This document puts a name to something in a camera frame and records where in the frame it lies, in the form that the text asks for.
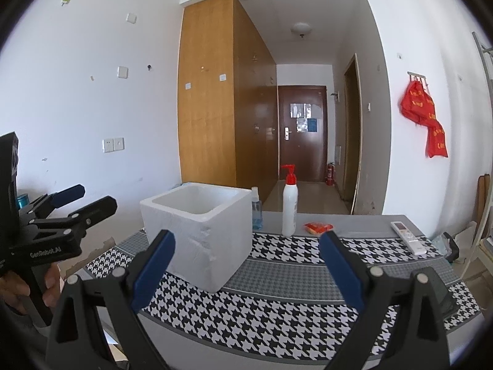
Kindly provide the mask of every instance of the styrofoam box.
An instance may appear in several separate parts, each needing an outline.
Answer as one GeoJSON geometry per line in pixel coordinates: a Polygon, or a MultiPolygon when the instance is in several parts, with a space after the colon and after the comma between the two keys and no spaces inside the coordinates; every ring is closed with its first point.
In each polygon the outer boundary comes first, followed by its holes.
{"type": "Polygon", "coordinates": [[[167,271],[215,293],[250,254],[251,190],[187,183],[141,201],[147,239],[173,232],[176,251],[167,271]]]}

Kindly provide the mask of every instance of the spray bottle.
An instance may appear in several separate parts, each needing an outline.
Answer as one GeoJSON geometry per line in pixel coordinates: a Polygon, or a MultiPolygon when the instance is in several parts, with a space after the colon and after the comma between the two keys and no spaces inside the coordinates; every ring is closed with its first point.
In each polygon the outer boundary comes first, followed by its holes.
{"type": "Polygon", "coordinates": [[[286,185],[283,191],[283,235],[292,236],[296,230],[296,212],[298,210],[298,187],[296,186],[296,175],[294,164],[281,166],[287,168],[289,173],[286,177],[286,185]]]}

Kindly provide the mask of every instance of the brown door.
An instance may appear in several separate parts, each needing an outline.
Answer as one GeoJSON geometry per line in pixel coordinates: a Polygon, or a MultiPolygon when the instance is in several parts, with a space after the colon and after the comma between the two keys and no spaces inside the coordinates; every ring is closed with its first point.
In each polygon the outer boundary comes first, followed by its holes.
{"type": "Polygon", "coordinates": [[[348,203],[352,213],[358,181],[361,138],[361,103],[355,59],[344,74],[344,80],[346,82],[346,160],[342,199],[348,203]]]}
{"type": "MultiPolygon", "coordinates": [[[[325,86],[279,86],[280,164],[294,164],[300,181],[324,181],[327,165],[327,90],[325,86]],[[291,105],[311,105],[318,118],[292,118],[291,105]]],[[[285,170],[280,179],[285,179],[285,170]]]]}

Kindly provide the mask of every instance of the blue sticker on door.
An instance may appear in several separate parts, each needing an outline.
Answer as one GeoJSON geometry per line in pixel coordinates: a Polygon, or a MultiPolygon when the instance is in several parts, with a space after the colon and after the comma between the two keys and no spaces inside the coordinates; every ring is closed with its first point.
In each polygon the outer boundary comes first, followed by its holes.
{"type": "Polygon", "coordinates": [[[316,131],[316,118],[308,118],[308,132],[316,131]]]}

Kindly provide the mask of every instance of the air conditioner remote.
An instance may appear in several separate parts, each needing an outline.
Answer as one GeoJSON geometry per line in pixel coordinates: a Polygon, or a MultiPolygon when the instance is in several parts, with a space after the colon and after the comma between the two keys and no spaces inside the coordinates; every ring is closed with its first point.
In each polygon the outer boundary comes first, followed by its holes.
{"type": "Polygon", "coordinates": [[[426,254],[426,248],[401,221],[392,221],[390,225],[414,256],[426,254]]]}

